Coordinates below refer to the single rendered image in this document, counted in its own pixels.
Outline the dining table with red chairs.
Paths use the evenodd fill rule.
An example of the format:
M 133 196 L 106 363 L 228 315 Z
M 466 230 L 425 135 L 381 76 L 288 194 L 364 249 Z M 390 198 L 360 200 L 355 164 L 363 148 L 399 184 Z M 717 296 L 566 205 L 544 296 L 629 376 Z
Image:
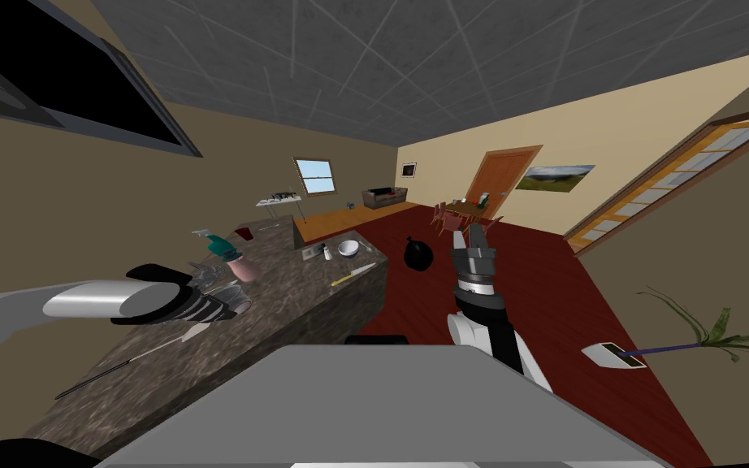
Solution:
M 430 225 L 436 226 L 439 235 L 445 231 L 464 233 L 474 224 L 479 225 L 486 232 L 503 219 L 503 216 L 500 216 L 486 224 L 481 224 L 480 220 L 486 211 L 487 207 L 482 203 L 469 202 L 465 198 L 450 203 L 442 201 L 434 206 Z

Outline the brown sofa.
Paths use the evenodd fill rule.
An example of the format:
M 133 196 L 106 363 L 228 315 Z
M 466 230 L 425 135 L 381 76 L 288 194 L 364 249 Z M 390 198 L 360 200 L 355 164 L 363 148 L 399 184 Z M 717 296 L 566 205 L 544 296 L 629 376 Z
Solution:
M 395 205 L 406 201 L 407 188 L 385 187 L 364 190 L 362 192 L 363 205 L 372 210 Z

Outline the black garbage bag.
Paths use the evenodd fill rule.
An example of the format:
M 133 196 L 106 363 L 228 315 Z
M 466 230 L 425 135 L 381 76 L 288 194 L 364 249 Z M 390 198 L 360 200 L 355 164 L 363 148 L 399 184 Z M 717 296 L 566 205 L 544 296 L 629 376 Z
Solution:
M 409 236 L 405 248 L 404 262 L 410 269 L 423 272 L 434 262 L 434 252 L 425 242 L 414 240 Z

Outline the green plant in white pot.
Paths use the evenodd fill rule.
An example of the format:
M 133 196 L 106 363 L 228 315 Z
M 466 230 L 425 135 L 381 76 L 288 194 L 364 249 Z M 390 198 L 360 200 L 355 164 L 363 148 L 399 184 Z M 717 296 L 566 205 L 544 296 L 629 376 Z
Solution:
M 661 291 L 649 286 L 640 294 L 654 297 L 675 312 L 690 327 L 694 340 L 685 345 L 634 350 L 625 350 L 613 342 L 594 343 L 583 348 L 582 354 L 598 367 L 622 370 L 644 369 L 647 367 L 647 363 L 643 358 L 650 354 L 678 352 L 678 350 L 686 349 L 719 349 L 728 355 L 732 362 L 739 362 L 741 353 L 749 353 L 749 335 L 729 335 L 727 333 L 731 316 L 729 307 L 723 308 L 716 322 L 710 328 L 707 328 L 686 307 L 679 305 L 672 297 L 663 294 Z

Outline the pink teal spray bottle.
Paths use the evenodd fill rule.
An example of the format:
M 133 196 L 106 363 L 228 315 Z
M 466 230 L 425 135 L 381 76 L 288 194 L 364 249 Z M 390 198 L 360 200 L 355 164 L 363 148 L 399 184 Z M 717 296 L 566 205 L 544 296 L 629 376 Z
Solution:
M 193 234 L 209 240 L 207 249 L 226 264 L 238 280 L 251 283 L 258 278 L 258 268 L 247 260 L 230 241 L 213 234 L 209 229 L 193 231 Z

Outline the yellow handled knife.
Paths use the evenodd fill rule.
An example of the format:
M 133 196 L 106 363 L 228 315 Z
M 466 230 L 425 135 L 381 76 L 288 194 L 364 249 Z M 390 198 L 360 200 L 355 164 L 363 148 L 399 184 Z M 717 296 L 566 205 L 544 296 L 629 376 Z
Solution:
M 348 275 L 346 275 L 346 276 L 344 276 L 344 277 L 342 277 L 342 278 L 340 278 L 340 279 L 338 279 L 336 281 L 333 281 L 331 283 L 331 286 L 335 287 L 337 285 L 340 285 L 340 283 L 344 282 L 345 280 L 349 280 L 350 278 L 354 277 L 355 275 L 360 275 L 361 273 L 363 273 L 365 271 L 368 271 L 370 268 L 375 267 L 375 266 L 376 266 L 376 263 L 373 262 L 373 263 L 367 264 L 365 266 L 358 267 L 358 268 L 352 270 Z

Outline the white side table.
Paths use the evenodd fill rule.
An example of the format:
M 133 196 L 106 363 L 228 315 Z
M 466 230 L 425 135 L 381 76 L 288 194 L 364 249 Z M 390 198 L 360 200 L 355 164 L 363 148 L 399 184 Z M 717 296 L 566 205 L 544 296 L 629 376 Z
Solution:
M 264 207 L 267 213 L 271 216 L 271 218 L 275 219 L 278 216 L 274 209 L 275 206 L 288 204 L 288 203 L 294 203 L 301 215 L 301 218 L 305 220 L 305 215 L 300 206 L 300 201 L 301 201 L 301 196 L 297 195 L 295 192 L 291 192 L 291 191 L 276 192 L 276 193 L 272 193 L 270 198 L 260 200 L 255 206 Z

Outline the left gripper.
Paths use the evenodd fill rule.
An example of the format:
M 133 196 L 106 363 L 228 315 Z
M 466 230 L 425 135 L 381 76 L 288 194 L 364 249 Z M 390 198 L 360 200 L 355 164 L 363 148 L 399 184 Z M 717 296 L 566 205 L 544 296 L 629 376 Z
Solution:
M 227 283 L 210 292 L 212 297 L 216 297 L 222 302 L 226 302 L 228 308 L 235 314 L 240 315 L 247 311 L 253 304 L 252 300 L 245 293 L 244 289 L 238 283 Z

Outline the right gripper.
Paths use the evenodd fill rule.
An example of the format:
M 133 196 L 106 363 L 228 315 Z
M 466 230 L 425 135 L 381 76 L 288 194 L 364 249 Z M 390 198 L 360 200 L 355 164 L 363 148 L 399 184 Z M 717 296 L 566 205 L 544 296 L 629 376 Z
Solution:
M 496 249 L 488 248 L 487 226 L 473 223 L 468 228 L 469 240 L 461 231 L 452 232 L 452 256 L 459 280 L 487 280 L 496 275 Z

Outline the brown wooden door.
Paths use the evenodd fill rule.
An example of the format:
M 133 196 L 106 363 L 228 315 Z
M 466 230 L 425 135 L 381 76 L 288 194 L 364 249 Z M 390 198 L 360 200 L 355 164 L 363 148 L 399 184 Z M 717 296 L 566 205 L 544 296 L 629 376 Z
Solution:
M 484 193 L 487 193 L 487 209 L 483 217 L 489 219 L 501 208 L 511 190 L 531 167 L 542 148 L 541 145 L 535 145 L 488 151 L 466 194 L 466 200 L 477 202 Z

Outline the green landscape painting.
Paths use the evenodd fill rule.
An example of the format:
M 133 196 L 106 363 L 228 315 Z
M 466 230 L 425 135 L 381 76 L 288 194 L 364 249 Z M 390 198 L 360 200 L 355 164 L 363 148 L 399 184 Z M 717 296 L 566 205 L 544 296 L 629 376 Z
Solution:
M 570 193 L 595 165 L 530 167 L 515 189 Z

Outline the black wall screen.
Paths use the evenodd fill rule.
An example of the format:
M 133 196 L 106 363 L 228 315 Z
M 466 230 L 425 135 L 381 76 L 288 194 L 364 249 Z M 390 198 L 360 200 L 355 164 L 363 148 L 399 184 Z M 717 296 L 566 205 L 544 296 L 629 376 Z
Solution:
M 130 59 L 50 0 L 0 0 L 0 118 L 200 154 Z

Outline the small blue window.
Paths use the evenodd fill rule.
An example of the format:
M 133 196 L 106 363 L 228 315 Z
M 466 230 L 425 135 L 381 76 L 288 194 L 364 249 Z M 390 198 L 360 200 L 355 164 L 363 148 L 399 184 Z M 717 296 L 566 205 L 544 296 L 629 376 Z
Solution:
M 329 160 L 294 158 L 293 162 L 307 197 L 336 193 L 336 183 Z

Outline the large wood framed window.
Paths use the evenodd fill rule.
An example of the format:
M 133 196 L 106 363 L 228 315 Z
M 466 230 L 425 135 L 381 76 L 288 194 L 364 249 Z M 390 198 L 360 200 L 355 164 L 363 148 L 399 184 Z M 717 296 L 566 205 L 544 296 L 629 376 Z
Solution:
M 705 124 L 594 209 L 563 239 L 574 254 L 585 253 L 662 206 L 690 180 L 730 162 L 741 148 L 749 148 L 749 111 Z

